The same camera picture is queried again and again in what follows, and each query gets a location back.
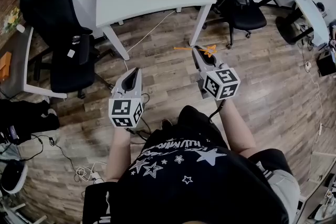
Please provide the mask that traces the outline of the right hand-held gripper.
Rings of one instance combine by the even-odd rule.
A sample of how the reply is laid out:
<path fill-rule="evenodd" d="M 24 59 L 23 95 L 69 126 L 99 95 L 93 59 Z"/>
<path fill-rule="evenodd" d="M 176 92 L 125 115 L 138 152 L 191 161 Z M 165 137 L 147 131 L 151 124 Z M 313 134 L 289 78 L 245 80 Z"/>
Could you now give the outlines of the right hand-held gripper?
<path fill-rule="evenodd" d="M 216 46 L 194 46 L 192 56 L 201 77 L 198 86 L 203 98 L 220 101 L 236 95 L 241 80 L 235 69 L 218 57 Z"/>

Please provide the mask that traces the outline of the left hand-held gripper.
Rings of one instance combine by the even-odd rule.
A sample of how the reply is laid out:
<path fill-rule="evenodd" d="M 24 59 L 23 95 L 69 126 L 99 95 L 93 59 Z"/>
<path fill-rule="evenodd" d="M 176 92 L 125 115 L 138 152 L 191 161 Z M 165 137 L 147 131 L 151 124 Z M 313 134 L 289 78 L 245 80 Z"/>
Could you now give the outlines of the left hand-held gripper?
<path fill-rule="evenodd" d="M 143 113 L 142 71 L 133 68 L 116 82 L 109 99 L 108 116 L 114 127 L 135 128 Z"/>

